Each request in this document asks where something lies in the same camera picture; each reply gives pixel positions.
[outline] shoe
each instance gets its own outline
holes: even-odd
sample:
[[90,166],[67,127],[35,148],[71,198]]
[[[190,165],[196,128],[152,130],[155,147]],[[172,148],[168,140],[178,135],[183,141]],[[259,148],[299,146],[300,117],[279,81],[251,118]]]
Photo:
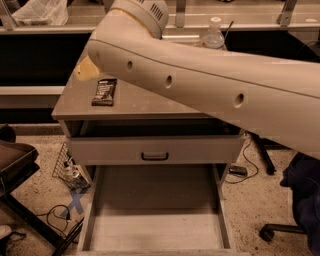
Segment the shoe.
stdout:
[[11,228],[7,225],[0,225],[0,240],[11,234]]

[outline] wire basket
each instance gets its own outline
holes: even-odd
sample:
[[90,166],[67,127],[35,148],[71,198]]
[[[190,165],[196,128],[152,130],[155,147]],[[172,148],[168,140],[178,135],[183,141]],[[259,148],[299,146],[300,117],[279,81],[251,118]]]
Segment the wire basket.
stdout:
[[86,188],[89,182],[84,178],[80,165],[76,165],[69,154],[67,145],[62,144],[52,177],[62,180],[70,189]]

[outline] drawer handle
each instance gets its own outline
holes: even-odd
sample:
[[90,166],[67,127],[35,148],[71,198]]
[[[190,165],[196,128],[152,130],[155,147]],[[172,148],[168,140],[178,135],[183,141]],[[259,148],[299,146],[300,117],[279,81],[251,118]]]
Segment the drawer handle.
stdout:
[[169,158],[168,152],[142,152],[141,158],[144,161],[165,161]]

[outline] screw hole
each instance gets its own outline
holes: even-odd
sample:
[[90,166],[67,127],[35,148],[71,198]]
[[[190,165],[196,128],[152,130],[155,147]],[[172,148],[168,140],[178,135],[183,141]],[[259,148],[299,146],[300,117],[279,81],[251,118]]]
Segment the screw hole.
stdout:
[[170,88],[172,84],[172,76],[168,76],[166,79],[166,88]]
[[240,93],[235,99],[234,99],[234,107],[240,108],[244,102],[244,95],[243,93]]
[[131,71],[132,68],[133,68],[133,63],[132,63],[132,61],[130,60],[130,61],[128,61],[128,63],[127,63],[127,69],[128,69],[128,71]]

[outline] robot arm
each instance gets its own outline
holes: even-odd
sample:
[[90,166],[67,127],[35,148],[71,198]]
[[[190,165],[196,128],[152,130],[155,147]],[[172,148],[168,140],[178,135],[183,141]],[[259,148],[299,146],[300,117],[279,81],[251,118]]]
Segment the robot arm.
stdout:
[[164,0],[116,0],[88,43],[101,71],[320,159],[320,65],[159,40]]

